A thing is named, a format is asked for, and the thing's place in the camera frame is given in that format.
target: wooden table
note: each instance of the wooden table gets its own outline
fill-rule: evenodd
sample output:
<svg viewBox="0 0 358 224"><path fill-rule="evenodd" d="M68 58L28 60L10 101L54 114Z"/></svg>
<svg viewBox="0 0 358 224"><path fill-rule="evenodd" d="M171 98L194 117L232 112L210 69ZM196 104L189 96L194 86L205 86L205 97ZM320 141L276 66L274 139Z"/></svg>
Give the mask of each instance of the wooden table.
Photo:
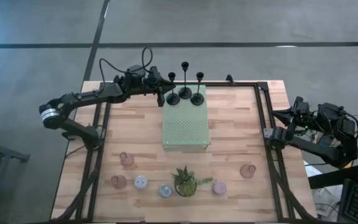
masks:
<svg viewBox="0 0 358 224"><path fill-rule="evenodd" d="M273 109L288 108L284 82L268 81L268 85ZM99 82L84 82L82 91L98 87ZM163 150L162 109L157 107L156 96L133 96L125 103L111 105L94 222L277 220L254 89L207 87L206 92L211 145L205 152ZM263 93L262 103L267 118ZM94 109L95 105L79 108L75 121L82 125L92 123ZM80 139L71 142L67 153L82 145ZM123 167L119 162L120 152L133 153L135 163ZM302 206L316 216L301 151L286 147L283 156L291 191ZM85 157L86 149L82 149L65 160L52 218L58 217L78 193ZM239 169L244 164L256 165L253 178L241 177ZM170 198L161 198L158 188L162 184L173 186L170 173L185 165L195 171L198 179L213 177L225 181L227 193L223 196L213 194L212 183L209 183L200 185L190 198L181 197L176 192ZM129 183L126 188L116 190L110 178L119 174L125 175ZM137 190L133 186L138 175L148 178L147 189ZM281 190L280 198L284 214L287 214Z"/></svg>

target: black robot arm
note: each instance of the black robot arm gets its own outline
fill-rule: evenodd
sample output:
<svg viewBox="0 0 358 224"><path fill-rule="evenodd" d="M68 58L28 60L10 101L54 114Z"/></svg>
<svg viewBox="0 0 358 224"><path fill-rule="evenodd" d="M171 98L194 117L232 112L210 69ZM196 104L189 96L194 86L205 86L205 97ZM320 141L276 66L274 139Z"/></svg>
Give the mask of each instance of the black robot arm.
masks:
<svg viewBox="0 0 358 224"><path fill-rule="evenodd" d="M342 168L357 159L357 136L354 136L355 122L346 117L348 114L343 107L329 103L318 105L317 115L310 113L309 104L303 98L297 97L294 105L287 110L273 111L287 129L277 127L265 129L264 137L268 145L274 149L283 149L291 145L303 151L319 156L322 160L334 167ZM322 146L295 136L296 127L311 129L334 136L339 142L338 146Z"/></svg>
<svg viewBox="0 0 358 224"><path fill-rule="evenodd" d="M69 119L70 113L79 107L95 105L98 103L123 103L132 95L157 94L158 106L165 102L164 94L175 88L175 84L161 77L157 67L153 66L147 71L140 65L127 69L121 77L116 77L113 83L103 83L98 90L84 93L69 93L60 98L50 100L39 107L42 122L46 128L66 130L70 135L83 139L87 149L99 146L99 134L95 127L82 126Z"/></svg>

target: concrete floor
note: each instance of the concrete floor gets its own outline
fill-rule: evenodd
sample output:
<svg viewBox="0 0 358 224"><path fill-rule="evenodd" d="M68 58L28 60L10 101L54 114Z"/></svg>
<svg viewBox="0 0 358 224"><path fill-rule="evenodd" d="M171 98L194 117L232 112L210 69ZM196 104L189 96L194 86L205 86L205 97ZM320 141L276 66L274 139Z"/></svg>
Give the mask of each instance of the concrete floor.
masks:
<svg viewBox="0 0 358 224"><path fill-rule="evenodd" d="M0 0L0 44L92 43L103 0ZM354 0L112 0L100 42L353 42ZM119 68L140 63L141 49L99 49ZM30 153L12 161L0 193L0 223L48 220L67 141L42 126L38 106L79 91L90 49L0 49L0 145ZM162 74L209 80L284 80L302 96L358 114L358 47L154 49ZM112 80L115 72L105 72ZM98 65L91 80L100 80ZM309 163L318 158L305 154ZM318 167L332 170L329 166Z"/></svg>

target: green pegboard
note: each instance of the green pegboard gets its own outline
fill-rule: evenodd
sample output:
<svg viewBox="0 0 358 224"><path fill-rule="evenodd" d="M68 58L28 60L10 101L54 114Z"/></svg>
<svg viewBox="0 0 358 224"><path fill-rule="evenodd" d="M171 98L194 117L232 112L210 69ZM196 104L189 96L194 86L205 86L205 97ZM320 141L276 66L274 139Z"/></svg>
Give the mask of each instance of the green pegboard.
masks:
<svg viewBox="0 0 358 224"><path fill-rule="evenodd" d="M178 93L182 85L173 91ZM197 93L197 85L188 85ZM166 151L203 151L210 144L208 131L208 110L205 97L205 86L200 85L200 94L205 101L195 106L190 99L180 99L175 106L165 102L163 107L162 145Z"/></svg>

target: small plant pot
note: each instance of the small plant pot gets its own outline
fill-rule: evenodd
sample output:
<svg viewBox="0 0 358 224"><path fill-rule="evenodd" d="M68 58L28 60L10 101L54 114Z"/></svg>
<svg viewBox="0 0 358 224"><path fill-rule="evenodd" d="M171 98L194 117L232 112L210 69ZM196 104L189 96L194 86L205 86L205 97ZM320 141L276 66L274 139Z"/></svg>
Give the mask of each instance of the small plant pot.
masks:
<svg viewBox="0 0 358 224"><path fill-rule="evenodd" d="M119 155L119 158L120 158L121 165L123 165L125 167L131 166L135 161L134 155L132 155L131 153L126 153L126 152L122 152Z"/></svg>
<svg viewBox="0 0 358 224"><path fill-rule="evenodd" d="M123 175L115 175L111 178L111 183L115 189L123 189L127 185L127 179Z"/></svg>
<svg viewBox="0 0 358 224"><path fill-rule="evenodd" d="M194 189L194 192L191 194L191 195L185 195L184 193L180 192L180 190L178 189L179 188L179 185L178 184L175 184L175 190L176 192L178 193L178 195L182 196L182 197L191 197L193 196L195 193L196 193L196 190L197 190L197 184L195 184L195 189Z"/></svg>

